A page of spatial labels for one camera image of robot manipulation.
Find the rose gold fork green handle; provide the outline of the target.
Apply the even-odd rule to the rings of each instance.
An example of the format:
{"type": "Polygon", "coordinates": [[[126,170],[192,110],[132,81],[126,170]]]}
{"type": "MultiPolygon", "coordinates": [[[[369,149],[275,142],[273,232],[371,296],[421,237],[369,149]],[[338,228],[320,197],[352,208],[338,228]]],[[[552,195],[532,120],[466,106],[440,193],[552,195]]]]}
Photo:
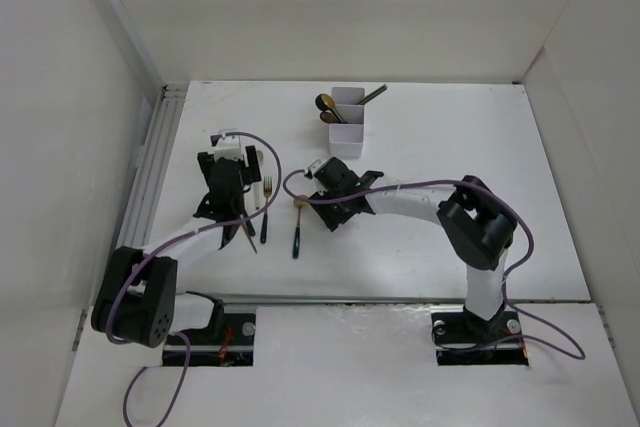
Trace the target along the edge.
{"type": "Polygon", "coordinates": [[[250,220],[246,220],[245,221],[245,225],[246,225],[246,228],[247,228],[247,231],[248,231],[249,235],[251,237],[255,237],[256,236],[256,230],[255,230],[255,228],[253,226],[253,223],[250,220]]]}

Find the brown wooden chopstick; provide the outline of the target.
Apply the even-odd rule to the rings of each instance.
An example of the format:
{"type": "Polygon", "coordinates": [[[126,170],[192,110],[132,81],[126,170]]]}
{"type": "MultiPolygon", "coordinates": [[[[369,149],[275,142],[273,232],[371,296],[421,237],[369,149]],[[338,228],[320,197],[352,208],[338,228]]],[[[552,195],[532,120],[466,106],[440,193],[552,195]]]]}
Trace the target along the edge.
{"type": "Polygon", "coordinates": [[[254,242],[255,230],[254,230],[251,222],[248,221],[248,220],[244,220],[243,223],[241,224],[241,226],[242,226],[242,229],[243,229],[243,231],[245,233],[245,236],[246,236],[246,238],[247,238],[247,240],[249,242],[249,245],[251,246],[251,249],[253,250],[253,252],[255,254],[257,254],[258,250],[257,250],[256,244],[254,242]]]}

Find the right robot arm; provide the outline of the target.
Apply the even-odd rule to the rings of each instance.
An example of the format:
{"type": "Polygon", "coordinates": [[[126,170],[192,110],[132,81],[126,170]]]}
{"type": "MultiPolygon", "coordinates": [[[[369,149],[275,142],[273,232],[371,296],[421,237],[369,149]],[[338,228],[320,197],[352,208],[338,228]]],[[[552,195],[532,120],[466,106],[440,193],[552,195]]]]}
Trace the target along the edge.
{"type": "Polygon", "coordinates": [[[480,192],[486,185],[479,178],[408,187],[381,171],[358,175],[335,157],[314,162],[305,177],[316,187],[312,208],[331,232],[358,214],[398,215],[441,227],[467,269],[465,333],[484,341],[498,331],[502,275],[517,221],[480,192]]]}

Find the brown spoon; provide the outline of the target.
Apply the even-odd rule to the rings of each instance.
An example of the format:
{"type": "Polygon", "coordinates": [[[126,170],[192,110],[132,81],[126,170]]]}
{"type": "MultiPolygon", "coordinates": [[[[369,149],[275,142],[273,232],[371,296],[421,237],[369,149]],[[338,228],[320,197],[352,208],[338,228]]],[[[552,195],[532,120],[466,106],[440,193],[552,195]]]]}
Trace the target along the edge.
{"type": "Polygon", "coordinates": [[[326,124],[340,123],[340,120],[331,112],[323,111],[319,114],[319,118],[326,124]]]}

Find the gold spoon green handle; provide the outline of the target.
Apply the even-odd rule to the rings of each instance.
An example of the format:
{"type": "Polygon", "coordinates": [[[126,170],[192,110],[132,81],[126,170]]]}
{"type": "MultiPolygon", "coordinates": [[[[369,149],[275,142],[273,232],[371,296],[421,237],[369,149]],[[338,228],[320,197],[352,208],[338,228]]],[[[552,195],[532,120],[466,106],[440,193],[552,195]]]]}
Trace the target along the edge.
{"type": "Polygon", "coordinates": [[[334,102],[334,100],[333,100],[333,98],[332,98],[332,97],[331,97],[331,99],[332,99],[332,102],[331,102],[331,104],[330,104],[330,109],[329,109],[329,110],[327,110],[327,111],[330,111],[331,113],[333,113],[333,114],[334,114],[334,115],[335,115],[335,116],[340,120],[340,123],[345,124],[345,123],[346,123],[346,120],[342,117],[342,115],[341,115],[341,114],[339,113],[339,111],[337,110],[336,104],[335,104],[335,102],[334,102]]]}
{"type": "Polygon", "coordinates": [[[303,208],[307,205],[307,198],[294,200],[294,207],[296,209],[296,225],[294,230],[293,246],[292,246],[292,258],[298,259],[300,254],[301,244],[301,213],[303,208]]]}

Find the white three-compartment utensil holder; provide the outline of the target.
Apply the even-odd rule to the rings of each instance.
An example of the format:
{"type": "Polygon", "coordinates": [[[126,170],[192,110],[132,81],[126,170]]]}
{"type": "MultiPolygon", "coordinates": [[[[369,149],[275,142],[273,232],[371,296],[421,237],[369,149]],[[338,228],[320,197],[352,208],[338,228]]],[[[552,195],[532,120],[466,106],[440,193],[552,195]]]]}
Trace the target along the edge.
{"type": "Polygon", "coordinates": [[[364,147],[364,106],[362,87],[333,87],[330,96],[345,123],[331,124],[328,129],[329,152],[341,159],[357,159],[364,147]]]}

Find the black spoon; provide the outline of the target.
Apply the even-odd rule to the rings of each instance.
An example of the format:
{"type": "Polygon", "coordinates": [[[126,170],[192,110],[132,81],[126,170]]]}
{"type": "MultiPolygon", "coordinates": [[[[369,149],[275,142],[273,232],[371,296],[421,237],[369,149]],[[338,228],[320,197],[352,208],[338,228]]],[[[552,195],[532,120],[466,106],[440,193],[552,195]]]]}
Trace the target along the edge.
{"type": "Polygon", "coordinates": [[[332,99],[327,94],[319,94],[315,98],[315,105],[320,111],[327,111],[330,109],[332,99]]]}

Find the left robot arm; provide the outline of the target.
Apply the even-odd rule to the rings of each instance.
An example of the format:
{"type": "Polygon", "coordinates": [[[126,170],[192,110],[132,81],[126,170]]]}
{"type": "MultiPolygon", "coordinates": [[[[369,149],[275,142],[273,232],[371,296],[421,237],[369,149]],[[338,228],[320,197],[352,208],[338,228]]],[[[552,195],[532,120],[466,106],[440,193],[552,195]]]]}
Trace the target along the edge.
{"type": "Polygon", "coordinates": [[[205,344],[223,334],[222,302],[180,293],[178,277],[234,239],[248,217],[245,194],[262,177],[253,146],[216,147],[198,153],[197,162],[207,191],[193,216],[164,240],[111,254],[91,314],[93,330],[150,348],[180,331],[205,344]]]}

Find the beige plastic spoon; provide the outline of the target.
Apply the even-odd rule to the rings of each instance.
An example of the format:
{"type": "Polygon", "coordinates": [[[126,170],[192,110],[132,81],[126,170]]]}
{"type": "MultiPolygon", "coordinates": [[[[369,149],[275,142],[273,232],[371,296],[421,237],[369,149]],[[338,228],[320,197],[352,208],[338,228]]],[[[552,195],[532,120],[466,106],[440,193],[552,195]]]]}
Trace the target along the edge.
{"type": "MultiPolygon", "coordinates": [[[[261,150],[256,151],[259,169],[262,169],[264,164],[264,153],[261,150]]],[[[252,185],[252,192],[254,197],[254,208],[256,211],[261,209],[261,202],[263,198],[262,181],[258,181],[252,185]]]]}

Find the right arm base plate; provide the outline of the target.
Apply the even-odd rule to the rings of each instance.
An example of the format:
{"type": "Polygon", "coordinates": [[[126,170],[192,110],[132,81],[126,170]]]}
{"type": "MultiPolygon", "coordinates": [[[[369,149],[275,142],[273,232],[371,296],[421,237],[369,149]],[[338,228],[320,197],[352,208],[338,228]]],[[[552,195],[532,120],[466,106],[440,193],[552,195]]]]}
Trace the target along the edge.
{"type": "Polygon", "coordinates": [[[462,311],[431,314],[438,366],[528,366],[519,316],[502,311],[485,321],[462,311]]]}

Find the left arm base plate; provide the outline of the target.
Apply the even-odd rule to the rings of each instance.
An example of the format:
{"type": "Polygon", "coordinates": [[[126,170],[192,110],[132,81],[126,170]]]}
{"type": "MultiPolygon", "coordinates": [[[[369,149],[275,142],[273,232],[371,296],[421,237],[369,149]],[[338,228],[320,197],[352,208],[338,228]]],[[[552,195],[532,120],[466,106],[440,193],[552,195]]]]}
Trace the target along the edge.
{"type": "Polygon", "coordinates": [[[254,362],[256,312],[217,308],[204,329],[184,334],[191,350],[190,367],[251,367],[254,362]]]}

